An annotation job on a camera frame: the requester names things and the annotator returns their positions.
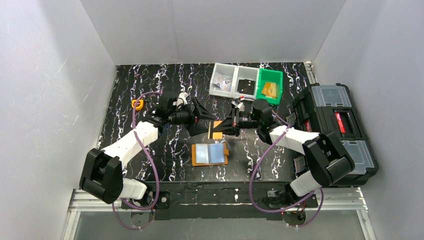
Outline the orange leather card holder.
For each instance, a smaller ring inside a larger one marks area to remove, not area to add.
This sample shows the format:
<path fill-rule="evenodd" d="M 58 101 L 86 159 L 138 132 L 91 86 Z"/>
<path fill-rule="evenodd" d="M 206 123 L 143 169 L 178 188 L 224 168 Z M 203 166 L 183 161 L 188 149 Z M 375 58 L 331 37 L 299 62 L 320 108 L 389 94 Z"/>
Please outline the orange leather card holder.
<path fill-rule="evenodd" d="M 227 165 L 229 150 L 225 143 L 192 145 L 191 163 L 194 167 Z"/>

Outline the gold credit card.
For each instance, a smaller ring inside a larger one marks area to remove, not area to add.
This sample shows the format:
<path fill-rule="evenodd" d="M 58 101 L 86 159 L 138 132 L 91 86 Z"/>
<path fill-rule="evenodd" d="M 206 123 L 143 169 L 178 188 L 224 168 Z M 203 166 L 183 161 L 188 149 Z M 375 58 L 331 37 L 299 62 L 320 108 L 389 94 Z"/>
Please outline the gold credit card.
<path fill-rule="evenodd" d="M 266 90 L 267 90 L 267 83 L 271 83 L 271 82 L 266 82 L 266 83 L 264 84 L 263 88 L 262 88 L 262 91 L 261 91 L 261 93 L 262 93 L 263 95 L 265 95 L 265 96 L 266 96 Z"/>

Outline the black credit card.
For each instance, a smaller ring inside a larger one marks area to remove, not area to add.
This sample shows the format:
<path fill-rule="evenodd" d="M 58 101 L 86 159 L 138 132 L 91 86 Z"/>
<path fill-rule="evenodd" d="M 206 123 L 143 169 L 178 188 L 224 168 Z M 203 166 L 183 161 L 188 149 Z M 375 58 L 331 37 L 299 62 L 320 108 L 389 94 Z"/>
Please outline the black credit card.
<path fill-rule="evenodd" d="M 254 95 L 256 90 L 256 81 L 254 80 L 248 80 L 247 83 L 247 94 L 248 95 Z"/>
<path fill-rule="evenodd" d="M 238 81 L 238 85 L 237 85 L 237 92 L 240 94 L 247 94 L 247 88 L 248 88 L 248 80 L 249 79 L 240 79 Z"/>

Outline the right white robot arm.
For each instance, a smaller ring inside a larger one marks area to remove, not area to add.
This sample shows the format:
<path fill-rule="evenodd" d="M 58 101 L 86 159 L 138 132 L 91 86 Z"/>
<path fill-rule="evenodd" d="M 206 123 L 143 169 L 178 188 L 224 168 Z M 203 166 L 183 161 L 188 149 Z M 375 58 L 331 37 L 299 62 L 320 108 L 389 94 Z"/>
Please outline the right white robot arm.
<path fill-rule="evenodd" d="M 271 147 L 281 146 L 302 154 L 308 169 L 285 186 L 287 196 L 298 199 L 321 187 L 330 187 L 355 169 L 354 160 L 334 132 L 302 131 L 280 124 L 264 99 L 254 100 L 246 116 L 241 115 L 243 109 L 243 99 L 234 99 L 230 114 L 213 131 L 238 136 L 242 129 L 255 129 L 260 140 Z"/>

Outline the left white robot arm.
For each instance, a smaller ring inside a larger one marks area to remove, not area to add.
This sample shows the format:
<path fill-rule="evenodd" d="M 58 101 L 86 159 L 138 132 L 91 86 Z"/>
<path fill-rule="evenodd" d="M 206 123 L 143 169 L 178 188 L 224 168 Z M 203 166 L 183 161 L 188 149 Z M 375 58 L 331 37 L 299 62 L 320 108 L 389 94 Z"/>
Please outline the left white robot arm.
<path fill-rule="evenodd" d="M 165 134 L 170 126 L 182 125 L 190 136 L 206 133 L 208 129 L 199 121 L 214 121 L 210 113 L 195 97 L 188 93 L 147 92 L 145 97 L 157 95 L 157 104 L 139 123 L 132 123 L 132 130 L 115 143 L 103 148 L 88 151 L 79 188 L 106 204 L 118 199 L 142 200 L 148 194 L 146 183 L 123 176 L 127 164 L 146 147 Z"/>

